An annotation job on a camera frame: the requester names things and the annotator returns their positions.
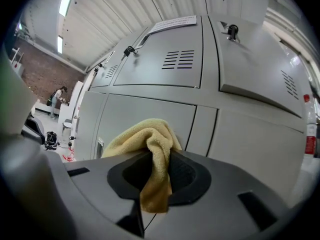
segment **yellow towel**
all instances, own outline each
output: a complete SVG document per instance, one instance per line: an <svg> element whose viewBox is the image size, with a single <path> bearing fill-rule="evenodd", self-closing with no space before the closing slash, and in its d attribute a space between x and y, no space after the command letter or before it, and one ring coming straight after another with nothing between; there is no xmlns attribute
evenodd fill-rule
<svg viewBox="0 0 320 240"><path fill-rule="evenodd" d="M102 157L143 148L152 152L152 173L140 193L141 209L149 213L165 213L168 210L168 196L172 193L168 175L170 149L181 150L174 131L166 121L151 118L139 122L111 141Z"/></svg>

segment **locker door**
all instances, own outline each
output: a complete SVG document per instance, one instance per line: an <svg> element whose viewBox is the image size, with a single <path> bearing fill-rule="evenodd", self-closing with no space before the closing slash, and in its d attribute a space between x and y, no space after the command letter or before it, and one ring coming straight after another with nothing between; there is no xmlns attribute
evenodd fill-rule
<svg viewBox="0 0 320 240"><path fill-rule="evenodd" d="M98 74L96 75L92 87L98 86L109 86L112 78L119 68L121 59L124 55L124 50L128 46L134 46L137 39L146 30L146 27L136 31L119 41L119 43L112 50L112 56L108 60L107 64L103 68L99 68Z"/></svg>
<svg viewBox="0 0 320 240"><path fill-rule="evenodd" d="M277 41L254 23L210 15L220 61L220 91L247 96L302 117L303 98L290 60ZM230 41L223 25L238 26L238 41Z"/></svg>
<svg viewBox="0 0 320 240"><path fill-rule="evenodd" d="M103 141L105 149L119 134L150 118L166 120L184 150L190 135L195 110L196 107L192 105L110 94L100 120L95 154L97 154L98 140Z"/></svg>
<svg viewBox="0 0 320 240"><path fill-rule="evenodd" d="M196 25L152 33L138 54L129 55L114 85L199 87L202 56L202 20L198 16Z"/></svg>
<svg viewBox="0 0 320 240"><path fill-rule="evenodd" d="M105 94L86 91L79 111L78 130L75 139L75 158L78 161L91 159L94 131Z"/></svg>
<svg viewBox="0 0 320 240"><path fill-rule="evenodd" d="M242 168L287 201L305 142L306 136L291 128L219 110L208 157Z"/></svg>

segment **backpack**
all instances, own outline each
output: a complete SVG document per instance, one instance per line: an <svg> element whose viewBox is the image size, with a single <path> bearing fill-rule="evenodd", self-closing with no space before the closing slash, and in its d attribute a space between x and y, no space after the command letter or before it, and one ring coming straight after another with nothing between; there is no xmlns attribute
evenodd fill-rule
<svg viewBox="0 0 320 240"><path fill-rule="evenodd" d="M56 94L56 92L57 92L58 90L55 90L51 95L50 95L50 97L48 98L48 100L46 101L46 105L47 106L51 106L51 104L52 104L52 98L55 96L55 94Z"/></svg>

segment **person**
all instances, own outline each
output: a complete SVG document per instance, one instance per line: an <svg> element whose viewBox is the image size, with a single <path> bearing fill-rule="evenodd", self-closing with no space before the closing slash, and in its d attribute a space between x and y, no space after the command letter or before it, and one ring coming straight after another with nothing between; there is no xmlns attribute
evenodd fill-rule
<svg viewBox="0 0 320 240"><path fill-rule="evenodd" d="M59 88L59 89L56 90L55 94L54 94L53 97L52 97L51 114L50 114L50 116L51 116L51 118L53 118L53 119L56 119L54 111L55 111L55 107L56 107L57 101L58 101L58 100L60 100L60 101L63 100L63 98L61 97L61 95L63 94L64 91L67 93L67 92L68 92L68 88L65 87L65 86L62 86L61 88Z"/></svg>

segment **ventilation grille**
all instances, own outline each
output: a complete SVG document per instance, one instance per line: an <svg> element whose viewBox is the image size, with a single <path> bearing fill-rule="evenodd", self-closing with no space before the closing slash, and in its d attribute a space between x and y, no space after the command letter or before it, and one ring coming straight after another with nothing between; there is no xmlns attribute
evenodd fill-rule
<svg viewBox="0 0 320 240"><path fill-rule="evenodd" d="M118 65L110 67L108 72L106 73L105 78L112 78L116 72L117 67L118 67Z"/></svg>
<svg viewBox="0 0 320 240"><path fill-rule="evenodd" d="M283 75L286 91L290 95L295 97L297 100L299 100L297 87L296 87L296 84L294 82L294 79L290 75L288 75L287 73L283 72L282 70L281 70L281 72L282 72L282 75Z"/></svg>
<svg viewBox="0 0 320 240"><path fill-rule="evenodd" d="M162 70L191 70L195 50L170 51L166 54Z"/></svg>

